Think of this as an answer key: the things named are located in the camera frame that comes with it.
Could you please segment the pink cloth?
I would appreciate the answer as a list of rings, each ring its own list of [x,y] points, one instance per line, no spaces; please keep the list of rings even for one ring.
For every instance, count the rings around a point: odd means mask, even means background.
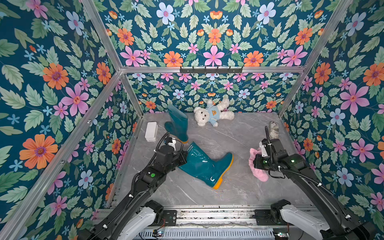
[[[266,182],[269,179],[269,175],[266,171],[256,169],[254,167],[254,160],[256,159],[257,155],[260,155],[262,153],[261,149],[250,149],[250,158],[249,158],[249,167],[253,173],[253,175],[260,181]]]

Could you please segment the green rubber boot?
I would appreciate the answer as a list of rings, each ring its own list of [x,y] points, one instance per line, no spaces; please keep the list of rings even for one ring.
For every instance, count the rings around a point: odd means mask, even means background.
[[[188,116],[174,105],[168,105],[168,113],[171,120],[165,122],[166,131],[178,138],[182,143],[187,143],[189,140],[187,135]]]
[[[226,153],[219,160],[212,160],[196,143],[188,148],[187,163],[179,168],[188,175],[203,181],[217,190],[223,182],[223,176],[231,168],[234,155]]]

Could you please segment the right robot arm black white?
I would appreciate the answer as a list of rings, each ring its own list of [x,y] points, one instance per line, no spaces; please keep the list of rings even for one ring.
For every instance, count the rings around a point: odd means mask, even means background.
[[[299,154],[289,155],[280,140],[265,138],[260,142],[261,154],[253,165],[257,170],[279,172],[283,179],[295,183],[319,210],[321,221],[287,200],[271,205],[271,221],[292,224],[316,240],[372,240],[377,229],[371,222],[362,222],[317,178],[309,164]]]

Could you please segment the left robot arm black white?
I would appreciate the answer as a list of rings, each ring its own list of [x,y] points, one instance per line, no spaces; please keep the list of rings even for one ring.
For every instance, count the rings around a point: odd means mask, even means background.
[[[146,227],[159,223],[164,207],[147,199],[165,182],[167,174],[187,163],[188,152],[169,145],[155,149],[147,166],[137,173],[126,197],[90,231],[81,230],[79,240],[132,240]]]

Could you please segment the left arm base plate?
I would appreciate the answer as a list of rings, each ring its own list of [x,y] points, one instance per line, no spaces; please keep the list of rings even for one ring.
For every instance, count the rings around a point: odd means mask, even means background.
[[[176,226],[177,214],[178,212],[176,210],[163,210],[159,215],[157,215],[154,225],[158,227],[174,227]]]

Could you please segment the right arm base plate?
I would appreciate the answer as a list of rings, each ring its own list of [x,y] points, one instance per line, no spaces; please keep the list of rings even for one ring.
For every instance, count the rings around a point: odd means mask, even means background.
[[[254,210],[253,218],[258,226],[293,226],[285,222],[275,210]]]

